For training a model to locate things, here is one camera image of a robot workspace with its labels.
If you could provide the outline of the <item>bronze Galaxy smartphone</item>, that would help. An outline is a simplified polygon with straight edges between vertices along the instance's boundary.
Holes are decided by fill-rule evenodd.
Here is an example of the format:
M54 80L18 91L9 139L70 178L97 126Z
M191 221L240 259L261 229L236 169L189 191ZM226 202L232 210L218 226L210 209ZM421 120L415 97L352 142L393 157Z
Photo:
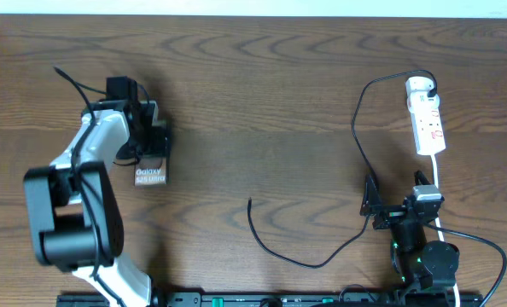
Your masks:
M135 165L134 184L154 186L167 184L167 162L165 157L146 157Z

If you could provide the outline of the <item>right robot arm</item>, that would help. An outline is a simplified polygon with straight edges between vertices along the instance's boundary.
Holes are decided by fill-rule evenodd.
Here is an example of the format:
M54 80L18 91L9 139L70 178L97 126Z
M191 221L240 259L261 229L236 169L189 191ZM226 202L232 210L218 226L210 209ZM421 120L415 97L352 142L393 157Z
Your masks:
M388 297L396 304L427 304L429 295L438 306L461 304L456 286L459 250L441 239L427 240L424 231L424 225L439 216L443 201L439 189L421 171L415 173L411 195L400 205L385 205L375 178L365 177L360 214L373 219L373 229L391 232L391 260L404 282Z

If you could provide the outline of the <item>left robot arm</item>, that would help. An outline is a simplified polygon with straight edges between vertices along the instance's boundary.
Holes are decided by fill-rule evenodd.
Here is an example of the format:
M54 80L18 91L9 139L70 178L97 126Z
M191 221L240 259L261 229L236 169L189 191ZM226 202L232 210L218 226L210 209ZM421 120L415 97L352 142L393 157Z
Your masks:
M168 182L169 124L156 101L91 104L67 148L23 179L37 260L92 285L108 306L164 306L153 278L124 253L125 231L109 172L133 167L136 187Z

